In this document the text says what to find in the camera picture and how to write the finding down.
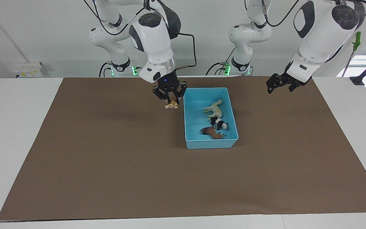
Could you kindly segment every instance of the brown mat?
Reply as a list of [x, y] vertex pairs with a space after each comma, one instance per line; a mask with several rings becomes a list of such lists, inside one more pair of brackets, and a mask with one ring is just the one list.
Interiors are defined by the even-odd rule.
[[183, 106], [139, 79], [64, 79], [0, 220], [366, 212], [366, 171], [313, 81], [227, 87], [240, 139], [186, 149]]

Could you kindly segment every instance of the white table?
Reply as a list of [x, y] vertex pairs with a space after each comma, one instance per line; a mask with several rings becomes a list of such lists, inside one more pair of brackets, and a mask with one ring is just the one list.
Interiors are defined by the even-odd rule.
[[[346, 78], [313, 80], [366, 169], [366, 88]], [[60, 78], [0, 79], [0, 210], [61, 82]], [[366, 213], [0, 222], [0, 228], [12, 227], [361, 229], [366, 228]]]

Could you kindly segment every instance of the blue plastic bin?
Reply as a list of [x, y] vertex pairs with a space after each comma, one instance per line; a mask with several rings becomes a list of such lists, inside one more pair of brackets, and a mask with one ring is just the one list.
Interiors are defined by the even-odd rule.
[[[187, 149], [231, 148], [234, 145], [238, 140], [238, 131], [227, 88], [188, 88], [183, 99]], [[201, 129], [211, 126], [208, 116], [212, 114], [211, 111], [203, 113], [203, 108], [219, 99], [223, 100], [223, 103], [218, 106], [222, 111], [221, 119], [228, 123], [228, 130], [215, 130], [224, 134], [224, 139], [213, 139], [201, 133]]]

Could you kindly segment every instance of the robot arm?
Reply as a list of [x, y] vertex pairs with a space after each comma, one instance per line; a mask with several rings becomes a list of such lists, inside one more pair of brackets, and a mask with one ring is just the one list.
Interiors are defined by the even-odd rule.
[[90, 39], [98, 47], [105, 49], [112, 64], [112, 71], [116, 76], [132, 76], [137, 74], [131, 59], [128, 56], [126, 48], [118, 42], [128, 39], [128, 30], [122, 31], [126, 26], [121, 14], [118, 12], [117, 6], [108, 0], [95, 0], [97, 11], [105, 29], [113, 34], [108, 34], [102, 27], [90, 30]]
[[365, 18], [361, 2], [311, 0], [297, 12], [294, 27], [303, 39], [302, 45], [282, 75], [273, 74], [266, 82], [268, 92], [286, 84], [290, 91], [304, 86], [311, 75], [324, 64], [359, 28]]
[[140, 72], [141, 78], [150, 83], [158, 81], [153, 93], [169, 104], [172, 101], [179, 104], [187, 84], [177, 79], [170, 36], [162, 16], [158, 13], [141, 16], [131, 25], [129, 35], [134, 47], [148, 55], [148, 62]]
[[[270, 3], [271, 0], [265, 1], [267, 11]], [[272, 34], [272, 28], [266, 23], [263, 15], [261, 0], [251, 0], [247, 14], [252, 22], [233, 26], [229, 32], [229, 39], [235, 45], [233, 58], [229, 63], [233, 74], [245, 75], [248, 73], [253, 53], [250, 44], [267, 41]]]
[[178, 36], [181, 22], [177, 14], [167, 7], [161, 0], [109, 0], [117, 6], [143, 5], [146, 10], [160, 14], [166, 22], [170, 39]]

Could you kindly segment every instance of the toy cow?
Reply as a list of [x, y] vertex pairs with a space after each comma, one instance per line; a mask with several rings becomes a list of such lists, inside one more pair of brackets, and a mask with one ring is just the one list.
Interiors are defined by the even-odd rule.
[[210, 124], [212, 126], [217, 125], [217, 130], [220, 130], [221, 128], [222, 129], [228, 129], [228, 123], [225, 123], [219, 117], [215, 116], [215, 117], [212, 117], [210, 120], [211, 120]]

